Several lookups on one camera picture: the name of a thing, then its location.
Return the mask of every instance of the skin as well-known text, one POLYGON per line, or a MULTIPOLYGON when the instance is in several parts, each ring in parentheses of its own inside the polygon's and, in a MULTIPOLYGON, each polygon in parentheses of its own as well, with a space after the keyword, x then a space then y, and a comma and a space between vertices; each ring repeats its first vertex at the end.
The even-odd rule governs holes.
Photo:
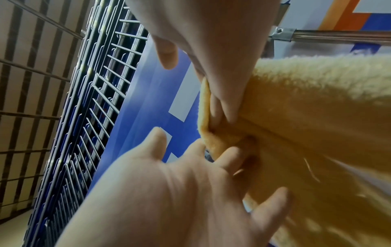
POLYGON ((237 119, 244 90, 266 44, 279 0, 126 0, 154 39, 166 69, 178 48, 211 89, 211 127, 237 119))
POLYGON ((292 195, 280 188, 246 212, 248 172, 257 165, 254 140, 227 149, 214 163, 205 160, 205 145, 197 140, 164 164, 166 143, 165 133, 154 128, 118 158, 56 246, 266 246, 288 215, 292 195))

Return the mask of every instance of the towel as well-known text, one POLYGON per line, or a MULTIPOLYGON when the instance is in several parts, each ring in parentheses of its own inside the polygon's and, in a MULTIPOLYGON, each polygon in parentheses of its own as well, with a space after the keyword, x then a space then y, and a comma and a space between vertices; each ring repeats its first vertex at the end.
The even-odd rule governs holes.
POLYGON ((260 59, 239 118, 210 131, 201 86, 198 129, 213 159, 246 136, 261 166, 245 203, 277 188, 296 197, 278 247, 391 246, 391 56, 260 59))

